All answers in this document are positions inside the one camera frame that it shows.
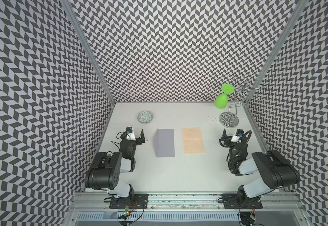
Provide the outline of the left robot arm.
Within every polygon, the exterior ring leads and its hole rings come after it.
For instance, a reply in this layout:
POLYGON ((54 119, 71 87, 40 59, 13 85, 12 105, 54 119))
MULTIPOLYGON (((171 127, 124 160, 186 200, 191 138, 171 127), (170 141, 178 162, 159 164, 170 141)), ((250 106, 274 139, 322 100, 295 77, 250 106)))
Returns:
POLYGON ((98 152, 85 176, 85 187, 103 190, 116 199, 134 199, 132 185, 120 180, 121 173, 133 172, 137 146, 146 142, 144 130, 136 137, 132 127, 119 132, 121 142, 117 152, 98 152))

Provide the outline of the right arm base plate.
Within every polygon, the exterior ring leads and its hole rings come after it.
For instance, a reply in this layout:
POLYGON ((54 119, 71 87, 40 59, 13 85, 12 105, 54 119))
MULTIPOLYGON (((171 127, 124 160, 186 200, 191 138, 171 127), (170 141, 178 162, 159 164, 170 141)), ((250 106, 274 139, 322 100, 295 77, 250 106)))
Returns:
POLYGON ((225 209, 262 209, 263 205, 260 197, 248 198, 247 196, 235 193, 221 194, 221 199, 225 209))

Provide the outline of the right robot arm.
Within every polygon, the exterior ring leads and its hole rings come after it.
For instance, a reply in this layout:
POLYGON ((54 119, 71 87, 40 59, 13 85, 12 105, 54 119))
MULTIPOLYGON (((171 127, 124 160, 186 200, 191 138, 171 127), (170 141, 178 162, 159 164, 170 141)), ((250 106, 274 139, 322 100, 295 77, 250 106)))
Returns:
POLYGON ((231 174, 239 177, 258 172, 260 175, 254 181, 241 185, 236 196, 229 198, 231 201, 253 200, 278 188, 300 182, 299 171, 277 150, 254 152, 249 158, 247 149, 251 135, 252 131, 237 129, 234 135, 230 135, 223 130, 219 139, 219 144, 229 149, 226 162, 231 174))

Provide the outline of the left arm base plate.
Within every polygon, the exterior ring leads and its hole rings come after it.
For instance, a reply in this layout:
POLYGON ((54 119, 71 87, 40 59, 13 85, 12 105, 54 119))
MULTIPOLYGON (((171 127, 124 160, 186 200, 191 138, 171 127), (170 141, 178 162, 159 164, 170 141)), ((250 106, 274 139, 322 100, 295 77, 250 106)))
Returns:
POLYGON ((125 209, 126 207, 135 209, 146 209, 148 204, 149 194, 139 193, 134 194, 127 198, 115 198, 112 197, 109 208, 110 209, 125 209))

